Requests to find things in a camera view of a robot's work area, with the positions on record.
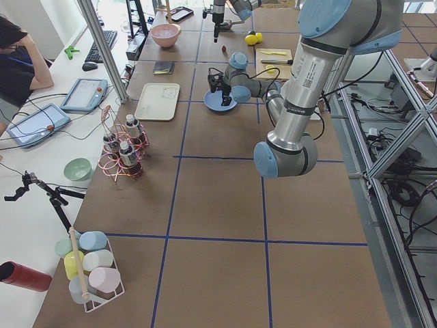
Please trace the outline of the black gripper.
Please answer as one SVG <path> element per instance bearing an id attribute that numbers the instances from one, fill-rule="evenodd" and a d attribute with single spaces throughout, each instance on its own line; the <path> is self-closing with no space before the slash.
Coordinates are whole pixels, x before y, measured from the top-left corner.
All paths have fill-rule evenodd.
<path id="1" fill-rule="evenodd" d="M 212 22 L 220 26 L 224 22 L 225 15 L 225 0 L 214 0 L 213 4 L 209 8 L 204 8 L 202 12 L 203 19 L 207 18 L 207 15 L 212 15 Z"/>
<path id="2" fill-rule="evenodd" d="M 208 85 L 211 93 L 222 91 L 222 106 L 230 106 L 232 97 L 229 95 L 229 84 L 224 80 L 223 73 L 209 74 Z"/>

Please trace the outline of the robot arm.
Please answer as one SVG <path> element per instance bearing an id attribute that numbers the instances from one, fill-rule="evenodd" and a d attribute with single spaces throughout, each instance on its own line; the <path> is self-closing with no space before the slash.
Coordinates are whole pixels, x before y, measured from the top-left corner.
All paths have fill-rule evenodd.
<path id="1" fill-rule="evenodd" d="M 223 26 L 225 24 L 226 3 L 226 0 L 214 0 L 209 8 L 203 9 L 202 18 L 206 19 L 208 15 L 211 15 L 215 26 Z M 262 6 L 262 0 L 230 0 L 229 5 L 239 19 L 245 21 L 255 9 Z"/>
<path id="2" fill-rule="evenodd" d="M 403 1 L 306 1 L 298 17 L 300 40 L 285 91 L 273 81 L 246 73 L 248 58 L 235 52 L 224 72 L 209 74 L 210 91 L 222 104 L 263 100 L 275 128 L 254 149 L 264 178 L 300 176 L 317 161 L 316 144 L 305 129 L 337 59 L 393 48 L 401 40 Z"/>

